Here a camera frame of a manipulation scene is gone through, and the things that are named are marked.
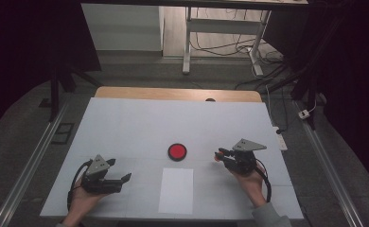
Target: dark fabric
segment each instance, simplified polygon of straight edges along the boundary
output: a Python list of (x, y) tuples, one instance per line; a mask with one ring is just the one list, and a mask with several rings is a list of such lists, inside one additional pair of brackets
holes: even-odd
[(325, 115), (369, 172), (369, 1), (357, 1), (324, 56)]
[(100, 69), (78, 1), (0, 0), (0, 118), (67, 62)]

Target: sheet of paper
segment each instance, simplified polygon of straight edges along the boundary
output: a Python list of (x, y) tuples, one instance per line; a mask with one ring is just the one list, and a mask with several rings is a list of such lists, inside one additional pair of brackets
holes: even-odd
[(158, 212), (193, 214), (193, 169), (164, 168)]

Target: white plug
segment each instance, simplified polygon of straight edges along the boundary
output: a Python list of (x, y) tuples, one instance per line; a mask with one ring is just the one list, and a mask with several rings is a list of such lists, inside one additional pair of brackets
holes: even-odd
[(299, 117), (302, 119), (306, 119), (309, 117), (309, 112), (308, 110), (303, 110), (302, 112), (299, 112)]

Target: desk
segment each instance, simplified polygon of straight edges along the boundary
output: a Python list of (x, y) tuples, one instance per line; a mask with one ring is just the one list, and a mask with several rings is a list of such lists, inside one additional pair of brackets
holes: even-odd
[[(204, 101), (207, 98), (217, 102)], [(252, 204), (223, 164), (213, 160), (214, 151), (231, 148), (241, 137), (268, 147), (255, 151), (255, 156), (270, 173), (272, 203), (278, 213), (303, 218), (258, 93), (107, 87), (99, 88), (91, 99), (41, 216), (66, 215), (61, 198), (77, 168), (99, 153), (105, 159), (116, 158), (107, 179), (119, 179), (128, 172), (132, 178), (120, 193), (101, 201), (90, 217), (250, 219)], [(187, 147), (181, 162), (167, 157), (167, 148), (173, 143)], [(194, 170), (189, 214), (158, 212), (166, 168)]]

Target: red circular object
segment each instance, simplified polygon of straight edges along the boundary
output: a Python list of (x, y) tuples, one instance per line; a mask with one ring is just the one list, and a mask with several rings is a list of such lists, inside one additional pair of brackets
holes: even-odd
[(179, 162), (185, 158), (187, 149), (183, 144), (173, 144), (167, 150), (167, 154), (171, 160)]

